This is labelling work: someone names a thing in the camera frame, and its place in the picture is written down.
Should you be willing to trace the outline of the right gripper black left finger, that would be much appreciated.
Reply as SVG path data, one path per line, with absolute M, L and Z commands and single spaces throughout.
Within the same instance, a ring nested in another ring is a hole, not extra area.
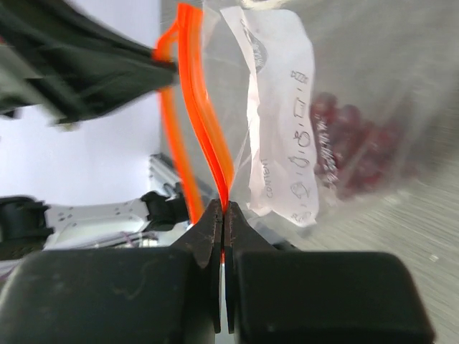
M 220 202 L 167 247 L 43 251 L 1 290 L 3 343 L 213 343 Z

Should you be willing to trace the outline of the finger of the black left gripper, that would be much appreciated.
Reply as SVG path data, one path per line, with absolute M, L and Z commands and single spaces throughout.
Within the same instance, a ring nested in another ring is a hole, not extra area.
M 42 105 L 57 125 L 104 117 L 175 83 L 177 63 L 154 52 L 67 1 L 2 1 L 1 115 Z

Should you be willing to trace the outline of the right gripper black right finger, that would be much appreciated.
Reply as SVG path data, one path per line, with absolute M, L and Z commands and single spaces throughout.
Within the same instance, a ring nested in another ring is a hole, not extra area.
M 387 252 L 279 250 L 228 205 L 229 331 L 238 343 L 433 343 L 406 265 Z

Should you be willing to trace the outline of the purple grape bunch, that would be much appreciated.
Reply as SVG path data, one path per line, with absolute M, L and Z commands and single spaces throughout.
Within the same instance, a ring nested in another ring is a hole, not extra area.
M 318 160 L 315 173 L 324 187 L 345 201 L 378 192 L 419 173 L 413 149 L 411 106 L 402 102 L 392 113 L 366 116 L 337 96 L 314 97 L 310 119 Z

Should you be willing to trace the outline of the clear zip bag orange zipper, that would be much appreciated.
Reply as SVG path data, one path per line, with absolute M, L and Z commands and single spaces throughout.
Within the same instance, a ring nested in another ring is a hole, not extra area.
M 434 127 L 458 102 L 456 1 L 162 1 L 161 29 L 227 174 L 229 197 L 272 240 L 312 247 L 364 212 L 403 209 L 434 175 Z M 411 106 L 419 173 L 341 201 L 315 173 L 310 119 L 321 92 L 366 116 Z

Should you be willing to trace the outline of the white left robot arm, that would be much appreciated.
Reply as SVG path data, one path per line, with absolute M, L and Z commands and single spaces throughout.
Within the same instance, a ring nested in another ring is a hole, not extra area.
M 125 244 L 188 219 L 183 198 L 154 192 L 113 204 L 68 206 L 12 195 L 49 148 L 20 112 L 41 105 L 57 128 L 105 117 L 172 86 L 177 63 L 81 14 L 66 1 L 1 3 L 1 276 L 32 252 Z

